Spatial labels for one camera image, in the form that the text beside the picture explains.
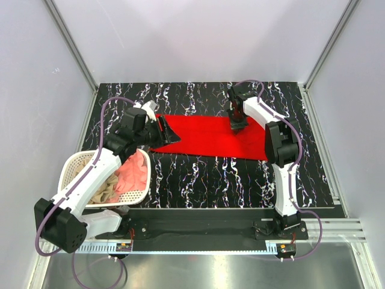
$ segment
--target black table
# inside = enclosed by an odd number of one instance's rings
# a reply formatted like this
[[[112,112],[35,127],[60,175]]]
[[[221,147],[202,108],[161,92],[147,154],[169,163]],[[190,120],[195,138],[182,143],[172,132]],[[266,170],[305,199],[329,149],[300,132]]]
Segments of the black table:
[[[110,97],[139,103],[154,100],[157,113],[227,116],[226,91],[231,82],[114,83],[101,84],[82,150],[96,149],[100,111]],[[260,90],[245,83],[246,90]],[[297,173],[297,198],[303,207],[333,207],[324,169],[300,90],[295,82],[265,82],[262,99],[278,113],[299,121],[304,148]],[[105,132],[119,121],[129,104],[116,101],[106,110]],[[142,208],[258,208],[273,207],[274,173],[264,161],[236,158],[150,154],[152,181]]]

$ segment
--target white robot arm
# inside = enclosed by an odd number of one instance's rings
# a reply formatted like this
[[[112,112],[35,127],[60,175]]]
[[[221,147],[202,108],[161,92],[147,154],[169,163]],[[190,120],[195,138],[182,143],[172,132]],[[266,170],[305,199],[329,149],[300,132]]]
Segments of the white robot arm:
[[[272,164],[276,177],[276,212],[277,222],[280,229],[289,229],[298,226],[301,222],[299,213],[293,202],[297,203],[295,165],[289,173],[298,156],[298,143],[290,128],[280,119],[285,116],[277,113],[267,106],[263,100],[258,99],[256,93],[242,93],[239,88],[233,86],[229,91],[231,103],[228,111],[232,129],[243,129],[247,126],[246,117],[252,117],[260,126],[266,130],[265,152],[268,161]],[[298,128],[296,119],[287,119]],[[291,191],[289,194],[289,178],[291,178]]]
[[[42,198],[35,204],[38,231],[47,215],[57,207],[46,221],[41,237],[72,253],[86,238],[118,230],[122,218],[114,211],[84,216],[82,213],[97,189],[137,151],[137,146],[160,148],[180,141],[163,116],[156,118],[155,106],[151,101],[142,107],[127,109],[122,121],[110,128],[103,147],[99,148],[101,151],[96,151],[74,180],[51,200]]]

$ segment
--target red towel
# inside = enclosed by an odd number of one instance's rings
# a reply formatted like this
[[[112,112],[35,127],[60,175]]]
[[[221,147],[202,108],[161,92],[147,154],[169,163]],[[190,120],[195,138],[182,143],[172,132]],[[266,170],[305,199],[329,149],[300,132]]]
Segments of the red towel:
[[[251,117],[247,118],[248,126],[238,133],[231,130],[228,117],[167,115],[165,118],[181,141],[155,152],[267,160],[265,130]]]

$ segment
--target white wall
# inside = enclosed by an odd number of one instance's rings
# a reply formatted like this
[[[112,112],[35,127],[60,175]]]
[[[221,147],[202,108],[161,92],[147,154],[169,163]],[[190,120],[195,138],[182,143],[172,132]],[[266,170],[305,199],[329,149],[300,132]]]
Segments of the white wall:
[[[99,82],[305,82],[348,0],[55,0]]]
[[[352,217],[385,284],[385,2],[362,1],[310,94]]]
[[[0,287],[26,288],[34,204],[55,194],[92,93],[43,1],[1,1],[0,43]]]

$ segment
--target white plastic basket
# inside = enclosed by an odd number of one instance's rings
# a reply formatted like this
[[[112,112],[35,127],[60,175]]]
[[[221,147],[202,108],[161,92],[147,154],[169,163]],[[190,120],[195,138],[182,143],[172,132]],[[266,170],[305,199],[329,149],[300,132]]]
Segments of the white plastic basket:
[[[86,208],[100,208],[100,207],[115,207],[122,205],[135,205],[140,203],[145,197],[150,188],[150,179],[151,179],[151,163],[150,157],[141,149],[138,149],[144,156],[144,165],[147,166],[147,183],[146,188],[143,191],[127,191],[119,196],[119,201],[117,203],[105,203],[105,204],[92,204],[86,205]],[[64,164],[64,167],[61,171],[58,193],[61,192],[74,178],[75,178],[75,169],[83,162],[84,159],[90,158],[95,154],[96,151],[84,151],[77,152],[73,154]]]

